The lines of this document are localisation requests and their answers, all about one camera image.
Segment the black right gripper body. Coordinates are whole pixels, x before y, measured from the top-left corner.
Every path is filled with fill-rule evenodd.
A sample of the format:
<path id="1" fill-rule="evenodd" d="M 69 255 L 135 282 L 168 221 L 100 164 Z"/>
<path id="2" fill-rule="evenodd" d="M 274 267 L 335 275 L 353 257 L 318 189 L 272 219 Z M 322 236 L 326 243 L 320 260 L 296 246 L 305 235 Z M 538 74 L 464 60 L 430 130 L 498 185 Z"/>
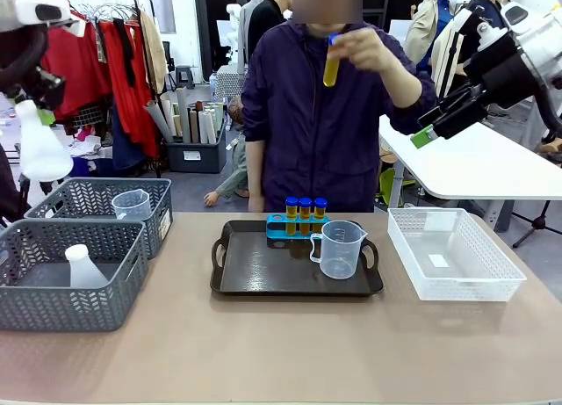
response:
<path id="1" fill-rule="evenodd" d="M 544 103 L 544 83 L 530 70 L 523 59 L 523 50 L 513 33 L 494 35 L 486 47 L 487 36 L 473 33 L 469 40 L 469 56 L 465 73 L 470 81 L 465 90 L 466 110 L 485 110 L 496 104 L 504 109 L 533 97 Z"/>

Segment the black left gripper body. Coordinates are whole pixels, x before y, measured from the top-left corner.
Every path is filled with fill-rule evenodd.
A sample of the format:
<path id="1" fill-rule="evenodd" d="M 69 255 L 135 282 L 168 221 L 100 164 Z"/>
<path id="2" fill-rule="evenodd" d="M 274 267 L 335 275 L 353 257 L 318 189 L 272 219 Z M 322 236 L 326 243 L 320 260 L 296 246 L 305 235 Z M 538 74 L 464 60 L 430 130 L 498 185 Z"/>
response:
<path id="1" fill-rule="evenodd" d="M 25 93 L 40 109 L 51 112 L 63 103 L 65 79 L 37 66 L 25 77 Z"/>

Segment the white plastic flask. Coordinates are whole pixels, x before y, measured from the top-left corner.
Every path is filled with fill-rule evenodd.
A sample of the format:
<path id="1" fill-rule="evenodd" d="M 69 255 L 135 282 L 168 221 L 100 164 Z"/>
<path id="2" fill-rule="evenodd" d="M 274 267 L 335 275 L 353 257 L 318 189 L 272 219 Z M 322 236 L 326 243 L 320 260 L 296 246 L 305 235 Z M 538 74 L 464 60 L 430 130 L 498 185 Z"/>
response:
<path id="1" fill-rule="evenodd" d="M 70 286 L 80 289 L 97 289 L 108 283 L 105 275 L 91 261 L 88 247 L 75 244 L 65 250 L 70 265 Z"/>
<path id="2" fill-rule="evenodd" d="M 15 105 L 21 123 L 21 172 L 30 180 L 53 182 L 65 178 L 74 163 L 50 127 L 40 120 L 32 100 Z"/>

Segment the yellow test tube blue cap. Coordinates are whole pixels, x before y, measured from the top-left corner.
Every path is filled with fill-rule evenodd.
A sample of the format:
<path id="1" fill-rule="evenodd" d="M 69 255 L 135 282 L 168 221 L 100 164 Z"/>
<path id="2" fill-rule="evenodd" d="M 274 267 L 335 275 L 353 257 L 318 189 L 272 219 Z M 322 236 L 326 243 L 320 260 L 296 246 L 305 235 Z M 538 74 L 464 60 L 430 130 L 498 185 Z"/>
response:
<path id="1" fill-rule="evenodd" d="M 299 199 L 288 197 L 285 201 L 285 216 L 288 222 L 285 224 L 285 232 L 288 236 L 296 235 L 297 224 L 295 221 L 299 216 Z"/>
<path id="2" fill-rule="evenodd" d="M 331 33 L 327 38 L 328 53 L 323 73 L 323 83 L 328 88 L 335 86 L 340 68 L 341 59 L 339 57 L 332 57 L 333 45 L 338 36 L 339 33 Z"/>
<path id="3" fill-rule="evenodd" d="M 328 202 L 324 198 L 316 198 L 314 200 L 314 211 L 313 211 L 313 232 L 319 234 L 321 232 L 322 226 L 324 225 L 324 219 L 326 217 L 326 209 Z"/>
<path id="4" fill-rule="evenodd" d="M 312 208 L 312 200 L 309 198 L 300 198 L 299 199 L 299 232 L 302 235 L 310 235 L 311 232 L 311 208 Z"/>

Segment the clear plastic measuring cup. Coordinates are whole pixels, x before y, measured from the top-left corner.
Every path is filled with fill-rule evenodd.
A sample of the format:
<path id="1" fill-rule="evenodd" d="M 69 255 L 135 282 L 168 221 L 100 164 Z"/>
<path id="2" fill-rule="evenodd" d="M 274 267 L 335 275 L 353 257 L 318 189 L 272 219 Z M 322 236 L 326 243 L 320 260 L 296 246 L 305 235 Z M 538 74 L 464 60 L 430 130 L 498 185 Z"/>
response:
<path id="1" fill-rule="evenodd" d="M 335 280 L 355 275 L 367 233 L 352 221 L 329 221 L 319 234 L 310 235 L 312 245 L 309 258 L 319 265 L 321 272 Z"/>
<path id="2" fill-rule="evenodd" d="M 112 207 L 120 221 L 144 221 L 152 213 L 150 195 L 142 189 L 120 193 L 112 199 Z"/>

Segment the person's left forearm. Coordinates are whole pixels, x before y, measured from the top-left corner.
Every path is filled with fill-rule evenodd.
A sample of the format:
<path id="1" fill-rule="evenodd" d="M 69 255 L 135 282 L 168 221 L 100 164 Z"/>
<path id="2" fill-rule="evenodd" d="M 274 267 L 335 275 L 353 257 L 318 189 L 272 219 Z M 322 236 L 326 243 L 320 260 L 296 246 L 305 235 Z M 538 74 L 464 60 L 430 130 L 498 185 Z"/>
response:
<path id="1" fill-rule="evenodd" d="M 421 81 L 399 61 L 393 62 L 379 74 L 395 107 L 406 109 L 420 99 L 422 95 Z"/>

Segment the person's left hand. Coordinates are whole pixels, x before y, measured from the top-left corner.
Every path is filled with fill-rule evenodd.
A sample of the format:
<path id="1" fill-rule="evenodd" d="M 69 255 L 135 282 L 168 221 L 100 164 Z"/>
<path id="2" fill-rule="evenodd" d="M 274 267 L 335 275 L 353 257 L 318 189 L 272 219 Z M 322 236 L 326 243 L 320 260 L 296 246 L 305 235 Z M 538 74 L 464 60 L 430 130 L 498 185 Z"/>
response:
<path id="1" fill-rule="evenodd" d="M 343 57 L 358 69 L 383 73 L 392 66 L 394 55 L 373 28 L 347 32 L 339 37 L 337 44 Z"/>

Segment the white side table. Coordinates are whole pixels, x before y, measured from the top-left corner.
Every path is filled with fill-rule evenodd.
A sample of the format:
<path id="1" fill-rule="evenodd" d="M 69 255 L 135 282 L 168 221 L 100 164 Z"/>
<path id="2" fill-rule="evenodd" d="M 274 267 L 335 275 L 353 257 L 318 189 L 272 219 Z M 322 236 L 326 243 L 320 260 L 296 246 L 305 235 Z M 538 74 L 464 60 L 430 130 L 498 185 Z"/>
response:
<path id="1" fill-rule="evenodd" d="M 507 200 L 562 200 L 562 169 L 480 123 L 416 148 L 383 116 L 379 138 L 398 158 L 391 208 L 399 204 L 404 170 L 436 198 L 488 200 L 484 221 L 491 228 Z"/>

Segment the bystander in beige coat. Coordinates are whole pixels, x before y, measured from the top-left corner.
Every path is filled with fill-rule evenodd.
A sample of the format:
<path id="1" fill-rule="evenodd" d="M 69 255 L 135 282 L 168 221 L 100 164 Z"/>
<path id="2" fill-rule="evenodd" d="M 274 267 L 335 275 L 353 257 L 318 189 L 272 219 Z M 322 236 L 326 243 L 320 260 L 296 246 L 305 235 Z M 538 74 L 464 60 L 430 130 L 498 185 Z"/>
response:
<path id="1" fill-rule="evenodd" d="M 422 0 L 412 16 L 404 51 L 418 71 L 430 73 L 429 60 L 436 38 L 453 18 L 450 0 Z"/>

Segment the red hanging garment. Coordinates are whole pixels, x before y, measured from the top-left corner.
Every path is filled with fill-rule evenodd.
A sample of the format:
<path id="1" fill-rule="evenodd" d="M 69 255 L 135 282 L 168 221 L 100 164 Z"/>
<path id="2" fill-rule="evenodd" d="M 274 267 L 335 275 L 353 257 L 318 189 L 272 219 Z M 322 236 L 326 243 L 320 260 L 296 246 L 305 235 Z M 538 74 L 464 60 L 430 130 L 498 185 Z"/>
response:
<path id="1" fill-rule="evenodd" d="M 80 108 L 112 95 L 130 141 L 155 158 L 155 123 L 145 110 L 153 97 L 147 82 L 141 29 L 117 18 L 99 27 L 101 32 L 97 33 L 88 22 L 82 37 L 59 27 L 49 29 L 41 65 L 65 81 L 63 101 L 54 116 L 69 119 Z M 106 62 L 97 57 L 98 35 L 104 42 Z"/>

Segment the grey basket with cups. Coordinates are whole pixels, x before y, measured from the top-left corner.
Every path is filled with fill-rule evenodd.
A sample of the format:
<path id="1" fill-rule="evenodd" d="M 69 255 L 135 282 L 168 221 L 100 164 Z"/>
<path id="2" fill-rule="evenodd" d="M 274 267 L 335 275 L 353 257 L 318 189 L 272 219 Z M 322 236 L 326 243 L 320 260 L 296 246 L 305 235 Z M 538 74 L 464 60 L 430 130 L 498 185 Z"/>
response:
<path id="1" fill-rule="evenodd" d="M 166 178 L 73 177 L 53 190 L 26 218 L 114 219 L 112 199 L 123 192 L 142 189 L 150 195 L 151 215 L 145 224 L 148 258 L 157 256 L 173 223 L 171 181 Z"/>

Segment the green box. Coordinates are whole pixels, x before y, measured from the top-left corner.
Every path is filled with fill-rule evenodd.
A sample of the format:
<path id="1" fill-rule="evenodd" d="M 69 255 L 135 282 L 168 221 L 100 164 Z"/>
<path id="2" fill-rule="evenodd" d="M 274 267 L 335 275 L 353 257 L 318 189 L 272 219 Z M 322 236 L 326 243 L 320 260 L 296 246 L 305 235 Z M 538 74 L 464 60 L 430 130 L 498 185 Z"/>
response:
<path id="1" fill-rule="evenodd" d="M 392 197 L 393 181 L 394 181 L 395 169 L 389 168 L 384 170 L 379 175 L 378 180 L 378 193 L 376 195 L 377 199 L 382 199 L 386 206 L 390 206 L 390 201 Z M 401 188 L 415 186 L 416 181 L 413 179 L 405 179 L 402 181 Z M 400 189 L 399 195 L 399 206 L 403 206 L 402 190 Z"/>

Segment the slanted grey paper roll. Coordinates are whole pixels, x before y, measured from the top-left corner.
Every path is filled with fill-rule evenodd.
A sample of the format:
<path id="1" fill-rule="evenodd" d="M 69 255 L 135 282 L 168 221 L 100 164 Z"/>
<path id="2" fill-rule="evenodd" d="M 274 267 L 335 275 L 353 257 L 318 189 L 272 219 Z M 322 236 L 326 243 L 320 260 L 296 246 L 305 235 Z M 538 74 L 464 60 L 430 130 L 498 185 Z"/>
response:
<path id="1" fill-rule="evenodd" d="M 172 143 L 174 141 L 174 138 L 169 129 L 168 123 L 164 118 L 160 106 L 154 100 L 150 100 L 145 106 L 145 110 L 148 112 L 150 117 L 153 119 L 154 123 L 157 125 L 162 135 L 162 138 L 167 143 Z"/>

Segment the beige hanging garment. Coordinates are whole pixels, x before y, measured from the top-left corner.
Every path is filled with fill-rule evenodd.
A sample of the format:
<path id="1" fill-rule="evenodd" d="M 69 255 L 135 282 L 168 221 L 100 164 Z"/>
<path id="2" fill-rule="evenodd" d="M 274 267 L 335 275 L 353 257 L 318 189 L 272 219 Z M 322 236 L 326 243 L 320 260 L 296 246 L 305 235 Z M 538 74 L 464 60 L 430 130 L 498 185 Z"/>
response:
<path id="1" fill-rule="evenodd" d="M 167 61 L 160 31 L 155 21 L 145 12 L 140 11 L 143 40 L 148 61 L 147 81 L 157 94 L 162 93 L 165 77 L 168 74 Z"/>

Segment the black clothes rack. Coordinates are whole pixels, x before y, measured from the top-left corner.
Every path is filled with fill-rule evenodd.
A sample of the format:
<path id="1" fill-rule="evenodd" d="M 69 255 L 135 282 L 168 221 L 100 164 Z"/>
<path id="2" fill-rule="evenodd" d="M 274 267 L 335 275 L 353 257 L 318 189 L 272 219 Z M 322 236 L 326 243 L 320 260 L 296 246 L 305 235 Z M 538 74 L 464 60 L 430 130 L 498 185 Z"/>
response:
<path id="1" fill-rule="evenodd" d="M 151 12 L 152 18 L 156 18 L 153 0 L 148 0 L 148 2 L 149 2 L 150 12 Z M 141 17 L 141 1 L 140 0 L 133 0 L 133 12 L 136 13 L 136 16 L 138 18 Z M 143 48 L 143 55 L 144 55 L 144 61 L 145 61 L 145 70 L 147 72 L 148 87 L 151 91 L 152 99 L 159 106 L 161 106 L 162 104 L 161 104 L 161 101 L 160 101 L 160 95 L 155 91 L 154 86 L 153 86 L 152 81 L 151 81 L 152 73 L 150 72 L 150 69 L 149 69 L 148 50 L 147 50 L 147 46 L 146 46 L 146 42 L 144 40 L 144 37 L 141 37 L 141 40 L 142 40 L 142 48 Z M 157 178 L 160 178 L 162 176 L 162 160 L 161 160 L 161 157 L 158 156 L 156 159 L 150 159 L 148 161 L 148 169 L 152 170 L 155 173 Z"/>

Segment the black tripod stand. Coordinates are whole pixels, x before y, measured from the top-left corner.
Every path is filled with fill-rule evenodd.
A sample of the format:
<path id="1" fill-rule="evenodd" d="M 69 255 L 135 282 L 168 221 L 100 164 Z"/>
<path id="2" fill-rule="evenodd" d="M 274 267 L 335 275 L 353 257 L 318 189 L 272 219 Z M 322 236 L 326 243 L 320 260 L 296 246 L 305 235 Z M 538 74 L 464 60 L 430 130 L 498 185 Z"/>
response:
<path id="1" fill-rule="evenodd" d="M 551 202 L 549 200 L 547 200 L 544 203 L 544 206 L 543 206 L 543 209 L 542 209 L 541 213 L 533 220 L 530 219 L 530 218 L 527 218 L 527 217 L 525 217 L 525 216 L 523 216 L 519 213 L 516 213 L 516 212 L 511 213 L 511 215 L 513 217 L 516 217 L 517 219 L 522 220 L 522 221 L 526 221 L 530 224 L 530 229 L 519 240 L 517 240 L 512 245 L 513 249 L 519 248 L 522 243 L 524 243 L 531 235 L 533 235 L 537 231 L 546 230 L 546 231 L 552 232 L 553 234 L 557 234 L 557 235 L 562 236 L 562 231 L 560 231 L 558 229 L 555 229 L 555 228 L 548 227 L 546 225 L 546 213 L 548 211 L 550 203 Z"/>

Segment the tall grey paper roll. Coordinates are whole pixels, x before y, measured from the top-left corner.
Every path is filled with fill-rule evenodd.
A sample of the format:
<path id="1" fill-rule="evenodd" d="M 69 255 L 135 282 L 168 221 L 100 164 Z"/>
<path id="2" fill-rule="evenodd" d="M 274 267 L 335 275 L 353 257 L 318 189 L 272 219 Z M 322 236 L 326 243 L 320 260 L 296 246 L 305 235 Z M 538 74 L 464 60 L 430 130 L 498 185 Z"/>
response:
<path id="1" fill-rule="evenodd" d="M 180 124 L 182 128 L 182 138 L 183 143 L 191 143 L 191 129 L 190 129 L 190 119 L 188 111 L 187 102 L 187 89 L 184 87 L 178 87 L 176 89 L 178 109 L 180 115 Z"/>

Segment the grey step stool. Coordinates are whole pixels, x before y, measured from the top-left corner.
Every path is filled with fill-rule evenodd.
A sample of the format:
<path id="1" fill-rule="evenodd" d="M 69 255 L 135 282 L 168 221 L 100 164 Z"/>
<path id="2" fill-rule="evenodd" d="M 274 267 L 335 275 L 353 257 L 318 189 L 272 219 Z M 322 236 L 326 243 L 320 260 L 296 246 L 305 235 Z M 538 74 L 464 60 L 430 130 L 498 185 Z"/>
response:
<path id="1" fill-rule="evenodd" d="M 177 87 L 187 88 L 188 90 L 194 89 L 195 83 L 190 66 L 176 67 L 176 84 Z"/>

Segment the person in purple jacket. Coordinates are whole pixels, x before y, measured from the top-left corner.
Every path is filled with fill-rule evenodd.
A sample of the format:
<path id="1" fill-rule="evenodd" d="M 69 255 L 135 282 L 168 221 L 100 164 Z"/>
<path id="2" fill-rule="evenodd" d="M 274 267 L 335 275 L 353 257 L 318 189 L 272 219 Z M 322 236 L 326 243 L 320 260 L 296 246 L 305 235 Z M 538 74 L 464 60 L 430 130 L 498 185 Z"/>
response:
<path id="1" fill-rule="evenodd" d="M 402 134 L 436 104 L 431 77 L 418 71 L 400 43 L 361 20 L 361 0 L 292 0 L 292 16 L 259 40 L 249 60 L 241 102 L 249 194 L 262 194 L 265 212 L 280 212 L 290 196 L 324 198 L 337 213 L 374 207 L 379 166 L 379 120 Z M 337 40 L 373 28 L 422 85 L 406 109 L 393 105 L 378 72 L 358 69 Z M 332 57 L 341 59 L 334 87 L 323 83 L 327 38 L 339 33 Z"/>

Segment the grey storage bin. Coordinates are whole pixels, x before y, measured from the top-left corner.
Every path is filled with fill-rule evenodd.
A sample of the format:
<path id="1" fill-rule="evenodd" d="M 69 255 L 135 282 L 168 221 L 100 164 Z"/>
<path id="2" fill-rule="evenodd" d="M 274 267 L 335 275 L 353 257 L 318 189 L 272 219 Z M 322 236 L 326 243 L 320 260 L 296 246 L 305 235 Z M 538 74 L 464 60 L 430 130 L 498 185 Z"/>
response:
<path id="1" fill-rule="evenodd" d="M 165 142 L 170 170 L 183 173 L 219 174 L 227 161 L 226 132 L 223 125 L 219 127 L 216 139 L 214 145 Z"/>

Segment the white paper roll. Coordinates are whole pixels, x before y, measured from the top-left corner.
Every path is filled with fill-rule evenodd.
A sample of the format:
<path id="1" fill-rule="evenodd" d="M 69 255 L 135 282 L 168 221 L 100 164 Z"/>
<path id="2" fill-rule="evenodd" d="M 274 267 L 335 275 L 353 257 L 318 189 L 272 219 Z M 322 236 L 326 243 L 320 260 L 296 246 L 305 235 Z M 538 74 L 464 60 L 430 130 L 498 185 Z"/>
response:
<path id="1" fill-rule="evenodd" d="M 200 142 L 214 145 L 217 142 L 213 114 L 209 111 L 198 113 Z"/>

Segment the white plastic basket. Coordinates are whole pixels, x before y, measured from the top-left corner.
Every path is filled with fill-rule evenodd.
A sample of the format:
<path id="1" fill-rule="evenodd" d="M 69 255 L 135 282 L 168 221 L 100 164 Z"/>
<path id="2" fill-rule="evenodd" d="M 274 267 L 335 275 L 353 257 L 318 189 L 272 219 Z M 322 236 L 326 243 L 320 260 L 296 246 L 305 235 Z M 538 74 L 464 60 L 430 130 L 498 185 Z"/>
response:
<path id="1" fill-rule="evenodd" d="M 387 233 L 420 300 L 508 302 L 527 280 L 460 208 L 390 208 Z M 429 255 L 443 255 L 436 268 Z"/>

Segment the grey basket with flasks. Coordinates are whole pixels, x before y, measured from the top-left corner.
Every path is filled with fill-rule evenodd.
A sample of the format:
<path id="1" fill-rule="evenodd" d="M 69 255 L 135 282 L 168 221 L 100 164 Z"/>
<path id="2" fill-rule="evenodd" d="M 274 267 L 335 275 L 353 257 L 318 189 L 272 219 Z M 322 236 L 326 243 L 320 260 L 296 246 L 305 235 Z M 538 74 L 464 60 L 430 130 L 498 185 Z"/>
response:
<path id="1" fill-rule="evenodd" d="M 0 330 L 119 329 L 148 274 L 139 221 L 23 219 L 0 230 Z M 68 248 L 87 247 L 104 283 L 71 285 Z"/>

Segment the bystander in black top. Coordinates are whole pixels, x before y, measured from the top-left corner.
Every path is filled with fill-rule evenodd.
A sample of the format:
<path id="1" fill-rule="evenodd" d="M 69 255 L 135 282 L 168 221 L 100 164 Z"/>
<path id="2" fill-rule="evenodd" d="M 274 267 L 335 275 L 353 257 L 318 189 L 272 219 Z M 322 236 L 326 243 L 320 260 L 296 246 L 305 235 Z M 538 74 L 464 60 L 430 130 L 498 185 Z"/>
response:
<path id="1" fill-rule="evenodd" d="M 262 0 L 252 11 L 248 30 L 248 60 L 262 36 L 285 22 L 285 11 L 292 10 L 292 0 Z"/>

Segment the bystander in grey hoodie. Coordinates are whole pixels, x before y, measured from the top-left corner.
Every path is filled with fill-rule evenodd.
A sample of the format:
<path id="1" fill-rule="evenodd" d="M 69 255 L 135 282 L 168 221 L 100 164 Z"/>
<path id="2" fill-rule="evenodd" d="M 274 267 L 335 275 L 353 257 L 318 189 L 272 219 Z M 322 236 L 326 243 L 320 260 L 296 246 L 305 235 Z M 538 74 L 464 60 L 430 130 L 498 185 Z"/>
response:
<path id="1" fill-rule="evenodd" d="M 249 0 L 241 7 L 239 17 L 239 32 L 238 32 L 238 73 L 240 75 L 245 73 L 246 65 L 249 62 L 249 22 L 255 7 L 262 0 Z"/>

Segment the blue test tube rack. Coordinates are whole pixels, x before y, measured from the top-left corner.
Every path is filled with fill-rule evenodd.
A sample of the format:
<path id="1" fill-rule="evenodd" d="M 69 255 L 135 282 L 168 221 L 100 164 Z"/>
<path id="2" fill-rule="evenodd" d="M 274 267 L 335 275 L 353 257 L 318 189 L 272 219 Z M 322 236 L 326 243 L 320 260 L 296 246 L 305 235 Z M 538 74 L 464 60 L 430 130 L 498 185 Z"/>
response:
<path id="1" fill-rule="evenodd" d="M 288 219 L 285 213 L 273 213 L 267 216 L 265 234 L 268 243 L 274 248 L 301 249 L 311 251 L 314 242 L 310 241 L 313 230 L 321 228 L 330 219 L 325 216 L 317 220 L 313 216 L 302 220 L 299 215 Z"/>

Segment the black serving tray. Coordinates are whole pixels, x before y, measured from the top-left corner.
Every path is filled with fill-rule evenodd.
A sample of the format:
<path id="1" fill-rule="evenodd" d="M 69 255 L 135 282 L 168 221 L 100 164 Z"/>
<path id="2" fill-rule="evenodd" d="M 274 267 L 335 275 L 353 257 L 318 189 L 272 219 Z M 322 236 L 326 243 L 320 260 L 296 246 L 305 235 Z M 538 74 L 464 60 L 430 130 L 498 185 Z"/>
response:
<path id="1" fill-rule="evenodd" d="M 378 250 L 368 239 L 357 259 L 354 276 L 329 278 L 312 258 L 318 258 L 321 241 L 271 240 L 265 221 L 228 221 L 213 244 L 210 287 L 224 295 L 369 297 L 381 293 Z"/>

